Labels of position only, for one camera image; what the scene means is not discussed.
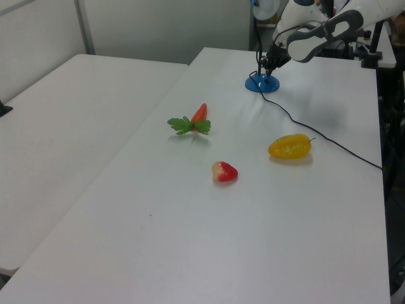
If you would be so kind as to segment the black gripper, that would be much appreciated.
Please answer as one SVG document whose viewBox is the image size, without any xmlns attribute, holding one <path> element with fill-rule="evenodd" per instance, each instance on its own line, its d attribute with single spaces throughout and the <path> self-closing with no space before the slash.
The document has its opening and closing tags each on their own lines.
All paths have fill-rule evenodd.
<svg viewBox="0 0 405 304">
<path fill-rule="evenodd" d="M 267 76 L 272 74 L 272 69 L 280 68 L 290 61 L 290 56 L 287 52 L 285 45 L 282 42 L 274 42 L 267 56 L 262 56 L 260 59 L 260 64 L 265 68 L 265 73 Z"/>
</svg>

